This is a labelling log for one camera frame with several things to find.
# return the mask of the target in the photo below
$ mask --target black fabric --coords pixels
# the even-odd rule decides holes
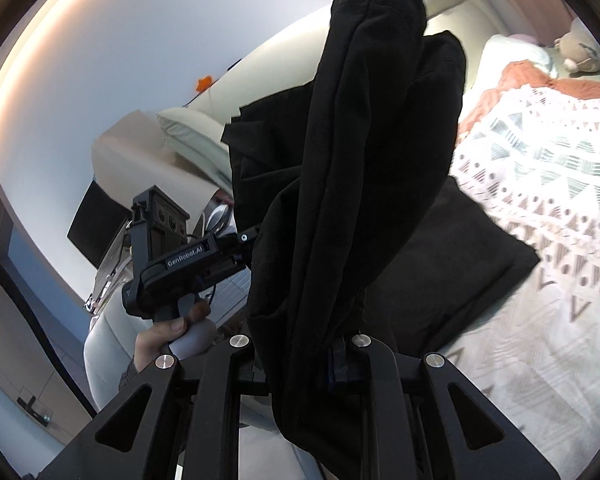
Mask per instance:
[[[340,480],[359,478],[360,407],[314,389],[325,349],[432,205],[456,138],[464,52],[425,27],[422,0],[334,0],[314,81],[222,138],[238,228],[262,222],[248,325],[276,423]]]
[[[67,238],[94,267],[99,267],[131,211],[113,200],[92,181],[85,193]]]
[[[413,236],[366,289],[364,330],[394,352],[439,350],[538,264],[447,177]]]

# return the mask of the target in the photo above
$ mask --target metal screw head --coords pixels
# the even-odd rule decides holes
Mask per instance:
[[[445,358],[438,354],[429,354],[424,361],[433,368],[440,368],[445,363]]]
[[[231,339],[229,339],[229,344],[234,348],[242,348],[243,346],[247,346],[249,344],[249,338],[244,334],[234,335]]]
[[[369,346],[371,344],[371,338],[365,334],[356,334],[351,338],[351,342],[360,348]]]
[[[175,362],[175,357],[169,354],[164,354],[155,360],[155,365],[162,370],[166,370],[167,368],[171,368]]]

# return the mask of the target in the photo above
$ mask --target patterned blanket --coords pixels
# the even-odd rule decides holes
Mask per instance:
[[[505,92],[451,174],[542,262],[443,352],[575,479],[600,448],[600,99]]]

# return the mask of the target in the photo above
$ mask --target orange blanket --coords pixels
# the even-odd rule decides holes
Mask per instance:
[[[503,92],[513,88],[521,88],[525,84],[533,88],[552,88],[576,99],[600,99],[600,81],[587,79],[552,79],[528,61],[509,63],[502,71],[500,82],[496,88],[482,92],[478,104],[458,125],[459,144],[469,134],[474,124],[488,114],[498,104]]]

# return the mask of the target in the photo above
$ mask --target white controller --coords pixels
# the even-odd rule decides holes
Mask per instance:
[[[190,325],[182,336],[169,344],[169,348],[173,355],[182,361],[209,348],[215,335],[216,324],[205,318]]]

